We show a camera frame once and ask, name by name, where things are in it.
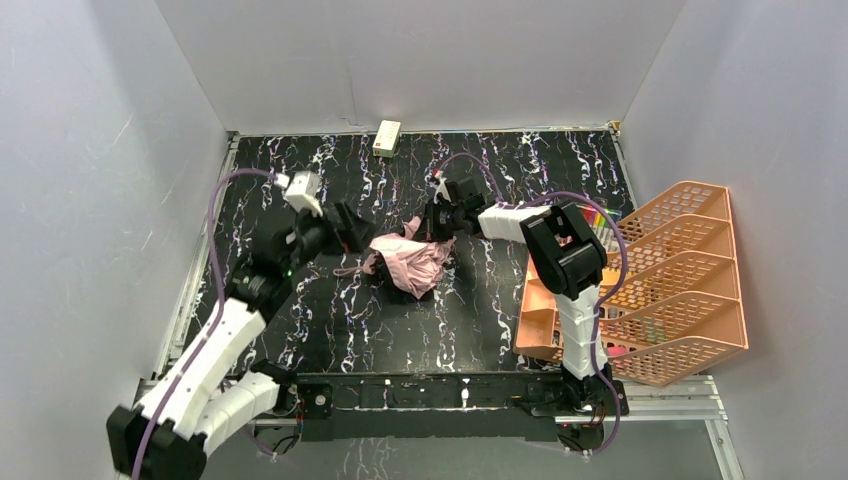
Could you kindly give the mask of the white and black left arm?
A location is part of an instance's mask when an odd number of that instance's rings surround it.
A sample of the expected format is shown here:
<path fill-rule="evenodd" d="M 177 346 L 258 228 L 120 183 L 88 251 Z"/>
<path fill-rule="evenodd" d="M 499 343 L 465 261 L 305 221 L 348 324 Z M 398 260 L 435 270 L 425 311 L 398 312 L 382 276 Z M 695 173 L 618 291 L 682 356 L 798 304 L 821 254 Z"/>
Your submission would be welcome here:
<path fill-rule="evenodd" d="M 223 381 L 293 291 L 293 275 L 320 255 L 361 253 L 375 225 L 344 202 L 298 212 L 262 233 L 233 269 L 209 320 L 168 373 L 106 422 L 115 470 L 132 479 L 198 479 L 209 457 L 255 417 L 294 407 L 295 374 L 262 361 L 233 386 Z"/>

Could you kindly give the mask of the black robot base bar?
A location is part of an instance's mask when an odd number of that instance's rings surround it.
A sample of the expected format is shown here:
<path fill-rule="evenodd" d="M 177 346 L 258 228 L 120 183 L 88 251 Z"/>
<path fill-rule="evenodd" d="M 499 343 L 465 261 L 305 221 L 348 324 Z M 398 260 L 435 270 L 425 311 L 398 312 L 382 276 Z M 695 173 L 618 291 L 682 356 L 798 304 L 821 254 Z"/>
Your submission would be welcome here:
<path fill-rule="evenodd" d="M 554 441 L 597 399 L 554 371 L 299 374 L 309 441 L 519 437 Z"/>

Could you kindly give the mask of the pink and black folding umbrella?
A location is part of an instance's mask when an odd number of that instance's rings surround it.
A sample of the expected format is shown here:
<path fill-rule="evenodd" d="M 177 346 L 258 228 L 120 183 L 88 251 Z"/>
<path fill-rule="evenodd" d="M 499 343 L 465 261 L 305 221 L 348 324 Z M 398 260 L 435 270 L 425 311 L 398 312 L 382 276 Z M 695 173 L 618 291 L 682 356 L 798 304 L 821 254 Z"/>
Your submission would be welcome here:
<path fill-rule="evenodd" d="M 420 300 L 443 279 L 444 265 L 456 238 L 435 242 L 413 240 L 413 234 L 422 225 L 418 216 L 403 225 L 402 234 L 389 233 L 372 239 L 369 255 L 361 266 L 337 268 L 333 275 L 342 278 L 355 273 L 376 275 L 386 271 L 394 287 Z"/>

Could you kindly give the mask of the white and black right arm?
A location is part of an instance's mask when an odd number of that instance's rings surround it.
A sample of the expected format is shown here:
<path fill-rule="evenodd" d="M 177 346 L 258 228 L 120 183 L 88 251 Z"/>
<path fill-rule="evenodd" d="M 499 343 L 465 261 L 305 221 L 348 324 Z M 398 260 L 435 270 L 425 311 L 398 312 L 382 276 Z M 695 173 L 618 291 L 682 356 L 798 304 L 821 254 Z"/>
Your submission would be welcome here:
<path fill-rule="evenodd" d="M 556 363 L 561 386 L 552 393 L 530 393 L 514 405 L 535 416 L 589 410 L 600 422 L 619 419 L 622 398 L 600 338 L 600 305 L 607 252 L 573 203 L 506 206 L 486 200 L 473 179 L 430 178 L 434 197 L 425 207 L 417 240 L 447 240 L 458 231 L 487 240 L 526 246 L 530 277 L 524 286 L 529 307 L 522 310 L 516 346 L 522 355 Z"/>

